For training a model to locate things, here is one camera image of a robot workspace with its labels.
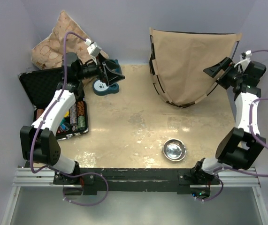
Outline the beige patterned pet cushion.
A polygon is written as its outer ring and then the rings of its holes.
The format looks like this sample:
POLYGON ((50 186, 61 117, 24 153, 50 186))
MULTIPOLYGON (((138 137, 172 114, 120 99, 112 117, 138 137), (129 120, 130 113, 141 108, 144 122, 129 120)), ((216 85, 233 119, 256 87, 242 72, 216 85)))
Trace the beige patterned pet cushion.
MULTIPOLYGON (((61 11, 57 23, 50 35, 31 50, 31 61, 39 69, 61 67, 63 57, 63 40, 65 34, 72 31, 84 39, 91 38, 81 29, 66 11, 61 11)), ((75 52, 82 62, 91 59, 87 45, 75 35, 69 34, 66 42, 67 52, 75 52)))

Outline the black poker chip case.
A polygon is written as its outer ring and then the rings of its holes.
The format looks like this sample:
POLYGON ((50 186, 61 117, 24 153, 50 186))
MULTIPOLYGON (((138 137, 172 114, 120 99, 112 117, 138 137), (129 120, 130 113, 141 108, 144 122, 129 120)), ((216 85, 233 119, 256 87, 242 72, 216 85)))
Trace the black poker chip case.
MULTIPOLYGON (((54 97, 58 84, 63 81, 63 78, 63 68, 61 67, 21 73, 19 75, 19 81, 35 108, 33 120, 37 119, 38 109, 44 110, 49 105, 54 97)), ((60 125, 56 132, 56 139, 64 140, 88 133, 87 112, 84 113, 84 121, 84 126, 81 129, 77 129, 70 124, 69 116, 64 118, 62 120, 63 125, 60 125)))

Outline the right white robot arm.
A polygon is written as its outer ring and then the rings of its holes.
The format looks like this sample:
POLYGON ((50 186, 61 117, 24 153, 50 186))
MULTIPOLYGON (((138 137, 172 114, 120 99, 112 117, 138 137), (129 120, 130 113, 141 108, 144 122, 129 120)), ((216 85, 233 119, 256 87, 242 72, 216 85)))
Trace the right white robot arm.
POLYGON ((196 183, 204 184, 207 180, 213 180, 225 168, 244 172, 263 150, 266 139, 260 135, 257 115, 251 115, 250 110, 258 109, 257 100, 261 97, 261 90, 257 85, 266 69, 265 65, 245 56, 237 64, 226 57, 203 70, 216 78, 216 83, 224 89, 233 88, 236 119, 234 128, 218 145, 215 157, 203 158, 192 168, 196 183))

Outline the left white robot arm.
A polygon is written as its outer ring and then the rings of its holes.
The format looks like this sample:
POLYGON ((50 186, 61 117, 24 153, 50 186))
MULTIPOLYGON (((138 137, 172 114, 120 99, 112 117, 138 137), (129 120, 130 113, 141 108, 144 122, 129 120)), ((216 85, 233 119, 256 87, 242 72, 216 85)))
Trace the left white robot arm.
POLYGON ((22 156, 30 163, 33 173, 34 163, 43 167, 64 173, 64 178, 70 184, 80 181, 81 173, 76 161, 61 153, 56 133, 67 110, 77 106, 84 98, 82 81, 97 77, 110 87, 125 79, 117 60, 106 59, 98 54, 94 59, 83 63, 74 52, 65 53, 61 67, 38 71, 39 74, 56 73, 59 76, 54 90, 47 94, 47 100, 42 104, 43 113, 30 125, 20 130, 22 156))

